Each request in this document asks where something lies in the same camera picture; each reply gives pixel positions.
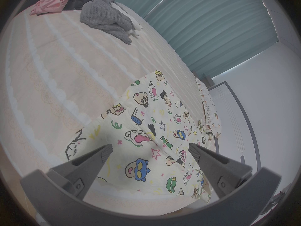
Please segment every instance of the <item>pink garment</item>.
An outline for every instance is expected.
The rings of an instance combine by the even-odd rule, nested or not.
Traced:
[[[34,5],[30,15],[36,13],[61,12],[67,2],[68,0],[40,0]]]

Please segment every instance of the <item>white wall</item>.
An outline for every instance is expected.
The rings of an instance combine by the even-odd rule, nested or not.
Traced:
[[[227,81],[243,105],[261,166],[282,176],[279,193],[301,164],[301,59],[278,42],[213,81]]]
[[[279,41],[301,58],[300,37],[287,13],[277,0],[262,0],[276,28]]]

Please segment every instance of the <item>gray knit garment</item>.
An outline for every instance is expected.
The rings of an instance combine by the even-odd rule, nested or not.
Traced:
[[[112,8],[110,2],[111,0],[92,0],[85,3],[80,13],[80,21],[91,28],[101,29],[126,44],[131,44],[132,40],[126,31],[134,28],[132,21]]]

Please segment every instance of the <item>green curtain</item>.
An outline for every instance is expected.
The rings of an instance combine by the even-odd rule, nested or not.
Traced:
[[[214,77],[278,37],[261,0],[116,0],[143,17],[199,78]]]

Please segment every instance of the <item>pink star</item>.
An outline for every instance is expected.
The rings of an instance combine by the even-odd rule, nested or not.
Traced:
[[[152,157],[154,157],[155,160],[157,160],[157,156],[161,156],[161,155],[159,154],[159,151],[160,151],[160,150],[151,149],[151,151],[153,152]]]

